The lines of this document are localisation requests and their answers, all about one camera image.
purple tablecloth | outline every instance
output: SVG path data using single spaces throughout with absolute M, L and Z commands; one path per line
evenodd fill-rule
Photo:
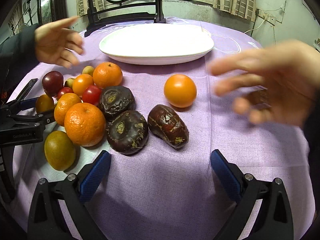
M 169 24 L 200 25 L 197 21 L 168 18 Z M 11 98 L 15 98 L 31 78 L 42 79 L 51 70 L 65 79 L 77 76 L 83 67 L 110 60 L 99 51 L 98 44 L 112 31 L 131 22 L 108 25 L 84 38 L 85 54 L 80 66 L 72 69 L 39 64 L 25 76 Z M 111 169 L 93 199 L 86 204 L 90 214 L 110 240 L 212 240 L 231 214 L 235 204 L 228 200 L 209 163 L 210 152 L 219 149 L 229 162 L 257 179 L 283 179 L 293 215 L 295 239 L 299 239 L 312 222 L 314 199 L 308 174 L 308 145 L 300 129 L 275 123 L 254 126 L 245 117 L 234 114 L 231 103 L 240 92 L 218 98 L 212 85 L 220 77 L 209 76 L 207 64 L 218 57 L 238 53 L 260 45 L 235 30 L 201 23 L 215 42 L 212 52 L 196 61 L 169 66 L 137 66 L 118 63 L 123 70 L 124 86 L 137 99 L 137 110 L 145 117 L 156 104 L 165 104 L 163 86 L 175 73 L 191 77 L 197 86 L 197 98 L 191 108 L 180 112 L 190 131 L 190 141 L 181 151 L 150 135 L 146 147 L 127 157 L 113 150 Z M 152 46 L 152 34 L 146 33 L 146 46 Z M 124 49 L 134 41 L 124 41 Z M 43 94 L 38 82 L 28 98 Z M 8 207 L 17 222 L 27 229 L 28 212 L 36 183 L 43 174 L 35 165 L 35 145 L 16 147 L 14 175 L 17 198 Z M 91 158 L 100 152 L 97 150 Z M 246 236 L 258 212 L 256 205 L 243 233 Z M 72 234 L 79 234 L 66 207 L 63 213 Z

person's left hand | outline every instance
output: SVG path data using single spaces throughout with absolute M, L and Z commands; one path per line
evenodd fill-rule
M 66 68 L 79 64 L 79 60 L 70 50 L 83 53 L 82 37 L 76 31 L 67 29 L 77 19 L 75 16 L 47 23 L 35 30 L 35 50 L 39 62 Z

white oval tray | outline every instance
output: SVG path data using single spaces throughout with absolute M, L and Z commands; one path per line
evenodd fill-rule
M 110 58 L 138 65 L 170 65 L 198 59 L 213 49 L 208 32 L 196 25 L 139 24 L 110 33 L 99 49 Z

red cherry tomato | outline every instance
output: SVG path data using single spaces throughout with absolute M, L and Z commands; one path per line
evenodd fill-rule
M 96 85 L 90 85 L 82 94 L 82 101 L 84 103 L 89 103 L 95 106 L 99 105 L 100 94 L 102 89 L 98 88 Z
M 60 97 L 62 97 L 62 95 L 67 94 L 67 93 L 73 93 L 73 90 L 68 87 L 61 88 L 57 94 L 57 99 L 59 100 Z

dark brown water chestnut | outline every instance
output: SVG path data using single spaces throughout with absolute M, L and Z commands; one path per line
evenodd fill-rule
M 189 141 L 189 131 L 170 107 L 156 105 L 149 113 L 148 126 L 152 133 L 159 136 L 175 149 L 180 149 Z
M 131 90 L 123 86 L 106 87 L 100 95 L 99 109 L 107 120 L 114 119 L 126 110 L 133 110 L 135 105 Z
M 109 125 L 107 139 L 115 151 L 124 155 L 132 155 L 146 144 L 148 123 L 138 111 L 125 111 Z

